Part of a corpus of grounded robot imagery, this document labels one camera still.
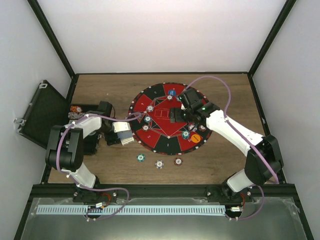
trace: white poker chip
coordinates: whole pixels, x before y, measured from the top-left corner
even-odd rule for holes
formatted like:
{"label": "white poker chip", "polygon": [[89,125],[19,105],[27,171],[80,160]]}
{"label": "white poker chip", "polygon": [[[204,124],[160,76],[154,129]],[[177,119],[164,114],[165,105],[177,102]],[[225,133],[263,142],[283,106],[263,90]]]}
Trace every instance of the white poker chip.
{"label": "white poker chip", "polygon": [[164,167],[164,165],[165,165],[164,162],[161,161],[161,160],[158,160],[158,161],[155,162],[155,167],[157,169],[162,169]]}
{"label": "white poker chip", "polygon": [[147,108],[146,108],[146,110],[148,111],[148,112],[152,112],[153,110],[154,110],[154,106],[148,106]]}
{"label": "white poker chip", "polygon": [[143,126],[142,126],[142,129],[143,129],[144,131],[148,131],[148,130],[149,130],[149,126],[148,126],[148,125],[143,125]]}
{"label": "white poker chip", "polygon": [[192,132],[197,131],[197,127],[195,127],[195,125],[191,124],[191,125],[189,126],[189,131],[191,131],[191,130],[192,130]]}

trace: white wall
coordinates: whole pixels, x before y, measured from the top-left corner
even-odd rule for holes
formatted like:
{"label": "white wall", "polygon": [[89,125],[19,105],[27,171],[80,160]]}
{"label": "white wall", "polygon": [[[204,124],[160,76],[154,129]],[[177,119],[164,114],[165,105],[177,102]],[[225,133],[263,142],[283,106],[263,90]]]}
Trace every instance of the white wall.
{"label": "white wall", "polygon": [[45,166],[45,150],[18,135],[13,120],[41,80],[66,96],[70,77],[26,0],[0,1],[0,9],[0,239],[12,240]]}
{"label": "white wall", "polygon": [[285,0],[39,0],[76,73],[248,71]]}
{"label": "white wall", "polygon": [[320,239],[320,1],[297,1],[254,75],[265,116]]}

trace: case latch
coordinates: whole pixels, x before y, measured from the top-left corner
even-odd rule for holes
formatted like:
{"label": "case latch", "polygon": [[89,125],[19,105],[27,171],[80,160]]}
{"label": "case latch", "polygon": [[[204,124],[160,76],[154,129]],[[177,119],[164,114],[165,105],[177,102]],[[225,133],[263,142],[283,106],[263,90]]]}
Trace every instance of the case latch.
{"label": "case latch", "polygon": [[22,118],[15,118],[13,121],[15,124],[18,124],[20,126],[24,126],[26,123],[26,120],[22,119]]}
{"label": "case latch", "polygon": [[48,84],[46,84],[46,83],[39,84],[39,89],[45,89],[46,87],[48,87]]}

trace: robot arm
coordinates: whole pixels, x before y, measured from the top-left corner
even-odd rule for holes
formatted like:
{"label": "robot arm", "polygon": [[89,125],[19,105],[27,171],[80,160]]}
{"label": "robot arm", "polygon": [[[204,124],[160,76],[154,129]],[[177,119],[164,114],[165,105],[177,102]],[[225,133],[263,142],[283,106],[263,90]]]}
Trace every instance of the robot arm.
{"label": "robot arm", "polygon": [[65,126],[55,125],[51,128],[48,146],[45,155],[46,163],[57,169],[57,150],[62,134],[73,124],[63,140],[59,155],[59,166],[61,172],[66,173],[66,177],[72,177],[78,184],[93,188],[98,178],[92,174],[84,159],[84,138],[94,131],[104,133],[104,138],[108,145],[123,145],[132,142],[132,132],[127,122],[112,122],[102,119],[95,114],[110,117],[112,105],[108,102],[100,102],[99,107],[102,111],[88,112],[79,122],[76,120]]}
{"label": "robot arm", "polygon": [[[171,122],[193,122],[205,125],[226,138],[246,156],[244,169],[222,183],[222,192],[225,196],[231,198],[242,189],[252,185],[262,186],[272,177],[271,172],[256,152],[228,125],[224,112],[218,106],[211,102],[203,104],[202,99],[199,98],[193,88],[185,90],[178,97],[182,102],[182,108],[172,108],[170,110]],[[264,137],[245,128],[230,117],[227,118],[258,149],[273,171],[275,173],[280,171],[284,164],[277,139],[272,135]]]}
{"label": "robot arm", "polygon": [[[228,117],[228,120],[250,141],[252,145],[255,146],[263,140],[263,136],[261,134],[245,128],[230,117]],[[222,110],[215,110],[211,113],[210,117],[206,119],[206,126],[210,130],[223,136],[235,145],[245,156],[247,156],[248,151],[251,149],[249,144],[226,123],[224,112]]]}

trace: stack of poker chips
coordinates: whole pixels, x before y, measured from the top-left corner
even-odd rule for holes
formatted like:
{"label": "stack of poker chips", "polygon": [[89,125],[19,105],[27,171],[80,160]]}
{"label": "stack of poker chips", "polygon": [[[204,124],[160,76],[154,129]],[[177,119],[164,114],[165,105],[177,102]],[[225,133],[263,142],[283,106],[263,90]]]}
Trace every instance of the stack of poker chips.
{"label": "stack of poker chips", "polygon": [[183,139],[189,139],[190,137],[190,133],[188,131],[183,131],[181,135]]}
{"label": "stack of poker chips", "polygon": [[70,120],[78,120],[85,115],[80,106],[71,106],[70,111],[71,112],[68,113],[68,118]]}

